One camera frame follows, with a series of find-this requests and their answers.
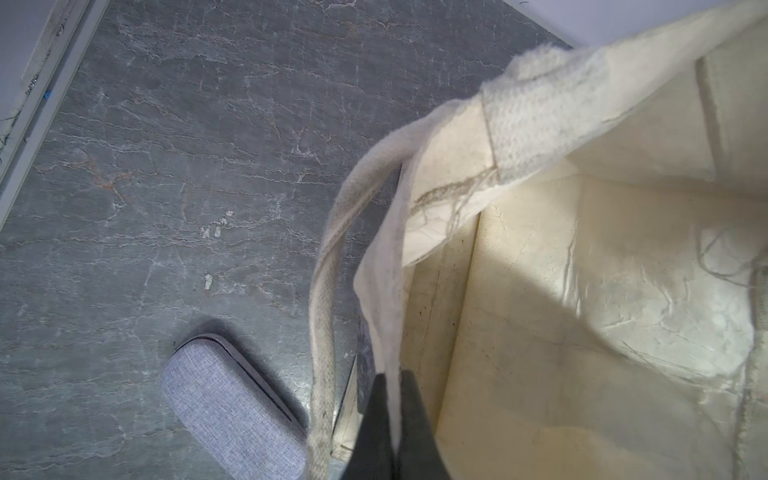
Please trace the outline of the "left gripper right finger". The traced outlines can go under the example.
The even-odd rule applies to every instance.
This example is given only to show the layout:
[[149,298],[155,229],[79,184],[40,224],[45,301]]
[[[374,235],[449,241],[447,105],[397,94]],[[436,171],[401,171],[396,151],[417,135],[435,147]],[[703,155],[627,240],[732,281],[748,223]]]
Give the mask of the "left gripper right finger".
[[395,478],[449,480],[441,458],[415,374],[401,371],[401,439],[396,455]]

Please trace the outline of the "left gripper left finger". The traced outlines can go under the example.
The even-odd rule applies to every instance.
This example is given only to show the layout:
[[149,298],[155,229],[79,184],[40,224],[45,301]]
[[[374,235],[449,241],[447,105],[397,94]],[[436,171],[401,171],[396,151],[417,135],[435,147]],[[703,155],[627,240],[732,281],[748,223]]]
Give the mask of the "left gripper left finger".
[[341,479],[393,479],[394,458],[389,432],[386,378],[379,374],[374,379],[353,453]]

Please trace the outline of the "cream canvas tote bag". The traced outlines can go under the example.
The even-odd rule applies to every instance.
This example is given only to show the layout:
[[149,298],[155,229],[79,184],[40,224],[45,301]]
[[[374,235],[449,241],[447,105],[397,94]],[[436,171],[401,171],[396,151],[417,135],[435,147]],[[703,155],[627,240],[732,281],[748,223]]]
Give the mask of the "cream canvas tote bag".
[[310,479],[345,238],[393,171],[353,288],[395,465],[410,370],[450,479],[766,477],[765,2],[536,47],[361,158],[309,290]]

